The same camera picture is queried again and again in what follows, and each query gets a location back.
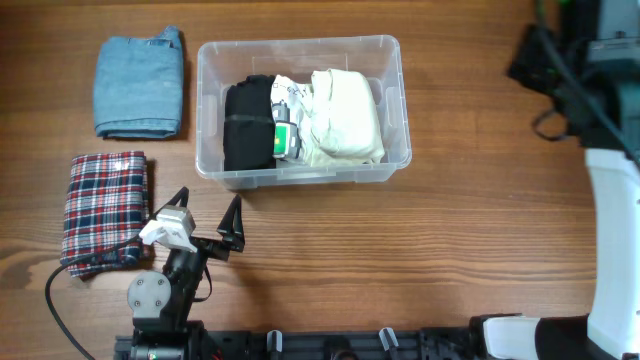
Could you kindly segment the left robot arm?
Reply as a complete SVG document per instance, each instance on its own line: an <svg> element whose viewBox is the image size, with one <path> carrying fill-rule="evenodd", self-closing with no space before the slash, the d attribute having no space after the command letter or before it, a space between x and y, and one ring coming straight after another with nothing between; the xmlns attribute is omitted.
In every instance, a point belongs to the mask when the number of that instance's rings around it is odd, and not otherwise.
<svg viewBox="0 0 640 360"><path fill-rule="evenodd" d="M207 262L226 261L245 247L242 200L235 196L222 217L218 239L193 234L196 225L187 207L184 187L153 214L139 233L145 245L159 244L170 250L160 271L138 275L128 288L133 335L119 338L116 359L222 359L222 350L204 323L191 321L192 305L204 302L196 293L202 280L211 279Z"/></svg>

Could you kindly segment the clear plastic storage bin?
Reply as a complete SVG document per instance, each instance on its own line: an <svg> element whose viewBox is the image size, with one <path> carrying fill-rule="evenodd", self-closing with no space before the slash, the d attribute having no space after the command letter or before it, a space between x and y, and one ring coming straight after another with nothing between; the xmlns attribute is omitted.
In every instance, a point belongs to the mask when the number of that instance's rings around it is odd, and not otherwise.
<svg viewBox="0 0 640 360"><path fill-rule="evenodd" d="M274 169L225 170L224 105L230 86L254 74L284 75L308 83L313 71L328 68L357 71L369 82L385 149L380 163L321 168L279 163ZM229 190L378 183L412 160L401 48L391 35L208 42L198 52L196 96L196 169Z"/></svg>

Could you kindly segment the white printed t-shirt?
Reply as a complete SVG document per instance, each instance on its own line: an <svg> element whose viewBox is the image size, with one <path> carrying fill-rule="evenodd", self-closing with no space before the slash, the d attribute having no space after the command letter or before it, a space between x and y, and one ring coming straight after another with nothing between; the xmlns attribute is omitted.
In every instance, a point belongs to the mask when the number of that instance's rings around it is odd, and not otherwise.
<svg viewBox="0 0 640 360"><path fill-rule="evenodd" d="M275 124L273 157L310 166L316 148L311 133L312 85L277 75L271 87L270 102Z"/></svg>

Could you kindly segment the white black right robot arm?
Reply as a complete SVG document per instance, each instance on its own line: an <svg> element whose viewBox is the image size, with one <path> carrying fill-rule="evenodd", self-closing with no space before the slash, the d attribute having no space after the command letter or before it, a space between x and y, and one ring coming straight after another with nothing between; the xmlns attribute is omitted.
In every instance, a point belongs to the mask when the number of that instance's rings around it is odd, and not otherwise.
<svg viewBox="0 0 640 360"><path fill-rule="evenodd" d="M491 359L636 359L639 356L639 3L562 1L559 28L546 4L508 69L549 97L532 122L549 141L578 139L596 216L591 311L576 317L500 314L470 321L470 344Z"/></svg>

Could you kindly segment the cream cloth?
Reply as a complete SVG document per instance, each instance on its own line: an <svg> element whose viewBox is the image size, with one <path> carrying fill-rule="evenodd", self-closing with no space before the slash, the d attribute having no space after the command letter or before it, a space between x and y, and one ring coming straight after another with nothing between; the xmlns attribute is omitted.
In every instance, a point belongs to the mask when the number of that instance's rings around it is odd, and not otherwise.
<svg viewBox="0 0 640 360"><path fill-rule="evenodd" d="M339 69L311 75L313 97L302 126L310 167L378 164L385 155L378 112L367 79Z"/></svg>

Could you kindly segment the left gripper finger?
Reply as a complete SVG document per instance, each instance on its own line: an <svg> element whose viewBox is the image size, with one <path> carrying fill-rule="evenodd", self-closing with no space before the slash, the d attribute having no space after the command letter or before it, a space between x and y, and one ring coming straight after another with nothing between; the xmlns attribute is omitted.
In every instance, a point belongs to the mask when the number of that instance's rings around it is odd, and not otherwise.
<svg viewBox="0 0 640 360"><path fill-rule="evenodd" d="M164 206L160 208L160 213L168 214L186 214L188 212L187 204L189 200L189 189L183 186Z"/></svg>
<svg viewBox="0 0 640 360"><path fill-rule="evenodd" d="M217 227L217 232L226 239L244 239L244 227L242 222L242 199L239 195L236 195L229 204L227 211L225 212Z"/></svg>

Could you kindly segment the black cloth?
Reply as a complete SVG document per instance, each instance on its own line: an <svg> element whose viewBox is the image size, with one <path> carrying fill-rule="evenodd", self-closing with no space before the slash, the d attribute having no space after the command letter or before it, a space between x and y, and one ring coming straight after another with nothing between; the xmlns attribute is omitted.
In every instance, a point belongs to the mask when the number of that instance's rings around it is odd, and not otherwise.
<svg viewBox="0 0 640 360"><path fill-rule="evenodd" d="M225 100L224 170L276 167L275 122L271 112L273 75L249 75L232 85Z"/></svg>

